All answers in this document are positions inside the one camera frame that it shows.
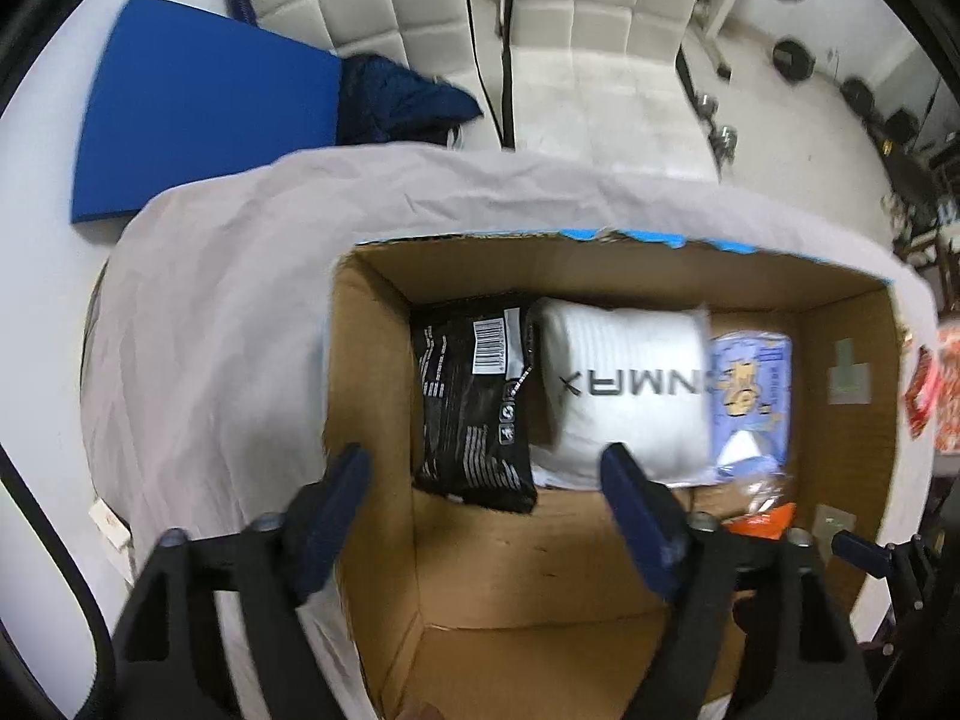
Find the orange snack bag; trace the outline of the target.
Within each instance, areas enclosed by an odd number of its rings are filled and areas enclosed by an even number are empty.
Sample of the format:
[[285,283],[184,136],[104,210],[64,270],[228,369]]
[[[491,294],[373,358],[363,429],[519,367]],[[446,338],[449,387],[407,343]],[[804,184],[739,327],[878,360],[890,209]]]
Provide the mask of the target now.
[[750,538],[780,539],[793,525],[795,511],[796,504],[794,502],[784,502],[784,504],[771,507],[765,512],[731,518],[724,523],[724,527],[736,535],[750,536]]

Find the black snack bag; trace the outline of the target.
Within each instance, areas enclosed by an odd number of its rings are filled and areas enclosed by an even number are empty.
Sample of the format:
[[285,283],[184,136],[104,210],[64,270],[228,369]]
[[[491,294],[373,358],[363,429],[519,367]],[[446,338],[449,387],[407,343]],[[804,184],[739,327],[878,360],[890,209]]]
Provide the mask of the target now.
[[529,305],[512,294],[413,311],[410,335],[423,398],[416,489],[490,511],[534,511],[523,403],[534,371]]

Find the orange patterned cloth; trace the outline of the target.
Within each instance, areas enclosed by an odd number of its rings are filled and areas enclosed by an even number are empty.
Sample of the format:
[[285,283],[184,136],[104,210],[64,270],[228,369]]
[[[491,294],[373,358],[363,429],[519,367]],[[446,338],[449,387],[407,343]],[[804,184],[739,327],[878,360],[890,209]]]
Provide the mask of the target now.
[[939,328],[940,392],[937,400],[935,450],[957,454],[960,450],[960,327],[953,319]]

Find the red floral snack bag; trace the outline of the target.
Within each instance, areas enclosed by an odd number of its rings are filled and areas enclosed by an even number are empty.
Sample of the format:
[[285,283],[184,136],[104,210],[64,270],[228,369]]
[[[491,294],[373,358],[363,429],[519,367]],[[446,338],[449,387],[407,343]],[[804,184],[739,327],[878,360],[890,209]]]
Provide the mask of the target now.
[[942,388],[942,371],[940,371],[939,356],[931,348],[921,344],[916,367],[905,392],[908,433],[913,440],[919,439],[934,419],[940,388]]

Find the blue cartoon tissue pack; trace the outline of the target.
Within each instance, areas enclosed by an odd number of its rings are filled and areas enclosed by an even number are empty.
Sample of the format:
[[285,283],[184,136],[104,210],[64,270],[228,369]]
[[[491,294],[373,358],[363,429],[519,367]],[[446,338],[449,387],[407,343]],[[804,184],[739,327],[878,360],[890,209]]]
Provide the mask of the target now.
[[779,475],[788,465],[793,344],[731,332],[711,341],[711,452],[721,481]]

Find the grey tablecloth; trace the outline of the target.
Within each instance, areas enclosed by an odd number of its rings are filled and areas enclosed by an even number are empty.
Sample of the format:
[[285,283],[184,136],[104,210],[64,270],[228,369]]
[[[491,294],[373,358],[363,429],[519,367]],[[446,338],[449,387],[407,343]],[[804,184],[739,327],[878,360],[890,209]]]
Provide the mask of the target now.
[[327,148],[161,193],[89,306],[82,429],[94,488],[144,556],[276,511],[356,442],[373,489],[306,632],[353,718],[610,718],[664,617],[607,505],[474,514],[410,483],[423,299],[540,289],[708,305],[799,344],[799,513],[911,535],[931,434],[905,392],[937,341],[931,288],[890,250],[727,185],[512,151]]

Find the white pillow pack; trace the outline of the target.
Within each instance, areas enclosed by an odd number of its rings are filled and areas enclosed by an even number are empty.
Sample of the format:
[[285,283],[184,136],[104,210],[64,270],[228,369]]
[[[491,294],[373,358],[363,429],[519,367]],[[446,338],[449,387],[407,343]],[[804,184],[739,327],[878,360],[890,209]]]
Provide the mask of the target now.
[[544,298],[530,309],[547,402],[548,436],[532,450],[535,481],[601,486],[601,455],[622,444],[652,481],[713,481],[709,314],[604,309]]

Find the small dumbbells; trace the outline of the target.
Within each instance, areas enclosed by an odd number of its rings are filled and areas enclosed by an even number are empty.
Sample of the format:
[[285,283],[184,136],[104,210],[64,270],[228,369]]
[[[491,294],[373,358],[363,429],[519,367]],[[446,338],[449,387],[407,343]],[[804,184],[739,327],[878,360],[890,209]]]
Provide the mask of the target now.
[[716,124],[718,109],[718,99],[716,99],[713,94],[697,94],[695,110],[697,111],[698,119],[700,119],[700,122],[706,127],[706,137],[708,137],[709,148],[713,151],[718,169],[722,169],[724,166],[730,166],[736,159],[739,134],[737,130],[730,125]]

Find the right white quilted chair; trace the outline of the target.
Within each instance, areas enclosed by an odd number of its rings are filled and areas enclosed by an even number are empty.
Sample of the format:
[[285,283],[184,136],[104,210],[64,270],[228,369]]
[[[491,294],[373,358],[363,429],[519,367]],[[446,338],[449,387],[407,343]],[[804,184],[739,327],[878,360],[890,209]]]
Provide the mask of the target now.
[[697,0],[505,0],[512,148],[613,172],[718,182],[677,70]]

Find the white quilted chair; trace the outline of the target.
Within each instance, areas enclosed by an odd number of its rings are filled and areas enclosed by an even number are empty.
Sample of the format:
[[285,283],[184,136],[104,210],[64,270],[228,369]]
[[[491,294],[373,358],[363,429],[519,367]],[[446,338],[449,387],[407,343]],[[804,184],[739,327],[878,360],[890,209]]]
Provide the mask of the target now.
[[718,182],[677,70],[697,0],[505,0],[512,148],[613,172]]
[[249,0],[257,25],[340,57],[379,54],[470,93],[482,117],[465,149],[498,149],[501,133],[478,65],[470,0]]

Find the blue foam mat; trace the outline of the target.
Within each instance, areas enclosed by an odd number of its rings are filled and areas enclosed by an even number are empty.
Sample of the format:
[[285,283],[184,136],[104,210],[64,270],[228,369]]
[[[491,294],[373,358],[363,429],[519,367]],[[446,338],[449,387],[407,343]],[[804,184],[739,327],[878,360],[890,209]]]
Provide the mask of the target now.
[[89,90],[70,221],[139,213],[168,188],[337,139],[342,62],[171,0],[127,0]]

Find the dark blue garment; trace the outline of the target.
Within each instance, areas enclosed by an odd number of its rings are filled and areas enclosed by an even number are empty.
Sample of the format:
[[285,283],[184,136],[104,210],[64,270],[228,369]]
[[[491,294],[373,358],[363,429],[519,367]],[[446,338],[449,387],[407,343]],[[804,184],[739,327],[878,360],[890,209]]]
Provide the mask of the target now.
[[482,119],[468,91],[420,75],[379,54],[342,60],[338,87],[340,146],[412,142],[449,146],[460,129]]

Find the left white quilted chair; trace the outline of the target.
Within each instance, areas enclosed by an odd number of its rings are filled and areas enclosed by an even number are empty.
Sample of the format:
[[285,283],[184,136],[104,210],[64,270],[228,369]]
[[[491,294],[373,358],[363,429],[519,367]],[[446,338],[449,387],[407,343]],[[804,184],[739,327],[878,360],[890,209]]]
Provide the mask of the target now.
[[501,133],[478,65],[470,0],[249,0],[257,25],[340,57],[379,54],[470,93],[482,117],[465,149],[498,149]]

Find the white wall plug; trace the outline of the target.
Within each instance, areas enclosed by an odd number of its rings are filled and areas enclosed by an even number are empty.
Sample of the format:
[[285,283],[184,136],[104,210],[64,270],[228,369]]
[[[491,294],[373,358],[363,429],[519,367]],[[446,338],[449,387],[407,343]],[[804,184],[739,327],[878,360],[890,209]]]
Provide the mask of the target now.
[[122,522],[121,517],[117,517],[116,512],[104,500],[96,499],[89,507],[88,515],[98,528],[101,536],[117,554],[127,550],[130,541],[132,541],[130,530]]

